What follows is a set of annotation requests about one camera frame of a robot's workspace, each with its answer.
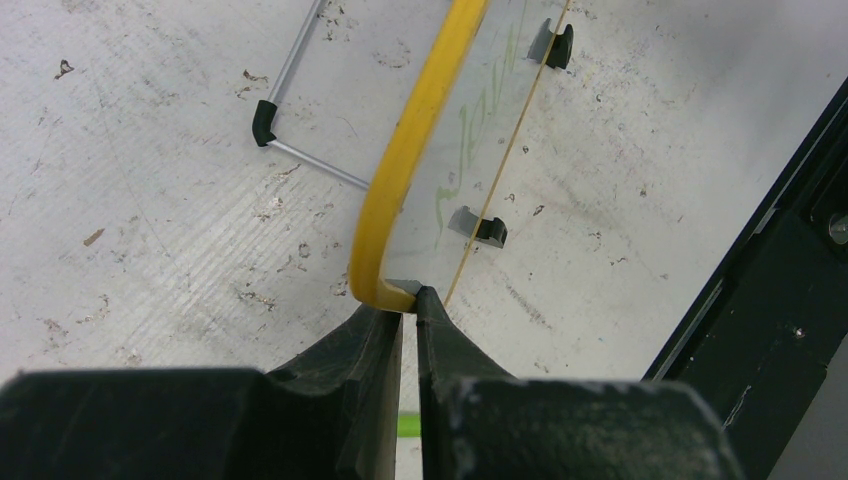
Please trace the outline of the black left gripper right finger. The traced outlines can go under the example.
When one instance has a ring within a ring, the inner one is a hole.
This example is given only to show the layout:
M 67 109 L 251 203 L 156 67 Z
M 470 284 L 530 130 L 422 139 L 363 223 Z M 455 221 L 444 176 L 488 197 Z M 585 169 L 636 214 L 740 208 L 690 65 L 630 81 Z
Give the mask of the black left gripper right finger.
M 416 294 L 423 474 L 426 479 L 477 479 L 499 434 L 497 408 L 480 387 L 514 378 L 451 320 L 433 287 Z

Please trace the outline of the yellow framed whiteboard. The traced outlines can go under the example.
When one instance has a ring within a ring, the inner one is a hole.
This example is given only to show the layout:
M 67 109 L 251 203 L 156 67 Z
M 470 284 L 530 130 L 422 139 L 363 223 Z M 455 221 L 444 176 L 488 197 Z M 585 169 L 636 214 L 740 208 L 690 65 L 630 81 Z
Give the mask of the yellow framed whiteboard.
M 448 228 L 468 206 L 481 218 L 544 64 L 527 59 L 540 26 L 562 33 L 564 1 L 455 1 L 428 52 L 366 192 L 348 285 L 371 307 L 409 313 L 420 288 L 442 299 L 471 251 Z

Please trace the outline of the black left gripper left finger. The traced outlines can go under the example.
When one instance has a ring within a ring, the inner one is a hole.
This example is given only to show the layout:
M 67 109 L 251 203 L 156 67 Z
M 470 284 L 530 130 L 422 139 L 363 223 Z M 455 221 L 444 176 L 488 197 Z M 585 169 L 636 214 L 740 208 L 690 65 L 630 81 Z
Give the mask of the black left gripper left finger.
M 402 340 L 401 314 L 362 305 L 267 373 L 283 478 L 394 478 Z

